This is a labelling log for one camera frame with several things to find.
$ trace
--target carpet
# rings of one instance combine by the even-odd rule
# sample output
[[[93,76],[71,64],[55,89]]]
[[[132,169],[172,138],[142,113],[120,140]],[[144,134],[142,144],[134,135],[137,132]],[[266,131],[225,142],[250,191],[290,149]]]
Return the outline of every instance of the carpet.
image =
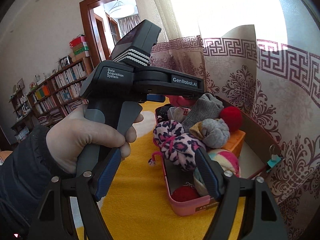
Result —
[[[216,211],[212,208],[187,217],[176,215],[168,202],[160,160],[154,167],[148,165],[151,154],[158,150],[152,142],[154,110],[166,103],[142,104],[145,119],[135,125],[138,139],[131,144],[131,155],[120,164],[107,196],[99,203],[114,240],[201,240]],[[244,198],[240,198],[229,240],[238,237],[243,210]],[[75,221],[82,240],[79,215]]]

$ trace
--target bookshelf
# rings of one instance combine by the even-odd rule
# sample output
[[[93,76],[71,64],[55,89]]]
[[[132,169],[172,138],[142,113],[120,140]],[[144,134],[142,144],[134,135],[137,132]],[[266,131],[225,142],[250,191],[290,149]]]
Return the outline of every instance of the bookshelf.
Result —
[[[19,136],[20,132],[21,134],[25,134],[25,137],[33,129],[32,111],[28,97],[25,97],[25,94],[22,92],[23,89],[24,87],[19,89],[11,98],[13,113],[17,115],[17,121],[11,129],[15,131],[15,137],[18,142],[22,141],[21,136]]]
[[[28,93],[28,101],[40,124],[55,125],[85,103],[79,97],[79,91],[92,71],[90,57],[84,57],[65,66]]]

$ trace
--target greek key pattern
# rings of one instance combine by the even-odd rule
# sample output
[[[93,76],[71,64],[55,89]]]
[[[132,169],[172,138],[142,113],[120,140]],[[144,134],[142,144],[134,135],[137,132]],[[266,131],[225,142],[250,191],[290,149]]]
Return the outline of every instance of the greek key pattern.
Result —
[[[320,57],[274,41],[257,39],[257,67],[300,86],[320,107]]]
[[[257,42],[233,38],[183,37],[158,43],[152,52],[170,49],[203,49],[204,56],[242,57],[257,62],[257,68],[300,86],[320,108],[320,56],[275,41]]]
[[[203,39],[204,56],[234,56],[257,60],[255,41],[232,38]]]
[[[194,49],[202,48],[202,40],[200,35],[182,37],[168,42],[157,43],[152,47],[151,53],[165,51],[169,49]]]

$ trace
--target screw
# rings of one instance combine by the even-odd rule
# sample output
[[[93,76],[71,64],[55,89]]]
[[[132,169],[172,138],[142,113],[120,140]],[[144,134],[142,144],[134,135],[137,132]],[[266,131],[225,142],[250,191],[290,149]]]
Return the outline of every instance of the screw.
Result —
[[[85,178],[89,178],[91,175],[92,175],[91,171],[85,171],[85,172],[83,173],[83,176],[84,176]]]
[[[52,177],[51,181],[52,181],[53,183],[56,183],[56,182],[59,181],[59,177],[54,176],[54,177]]]
[[[259,182],[259,183],[263,183],[263,182],[264,182],[263,177],[260,177],[260,176],[257,177],[256,180],[257,180],[257,182]]]
[[[223,174],[227,177],[231,177],[233,175],[232,171],[225,171]]]

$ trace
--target blue rubber grip pad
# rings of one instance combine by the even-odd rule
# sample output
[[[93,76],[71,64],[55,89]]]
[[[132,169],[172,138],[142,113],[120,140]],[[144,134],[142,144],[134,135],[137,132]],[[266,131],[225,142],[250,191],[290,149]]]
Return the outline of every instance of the blue rubber grip pad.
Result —
[[[203,156],[203,152],[200,148],[195,152],[195,161],[209,195],[215,199],[220,199],[221,195],[218,190],[218,180],[212,172],[211,167],[207,163],[207,160]]]
[[[111,182],[118,170],[120,163],[121,151],[119,148],[117,148],[97,181],[97,191],[94,195],[96,201],[100,201],[101,198],[108,193]]]

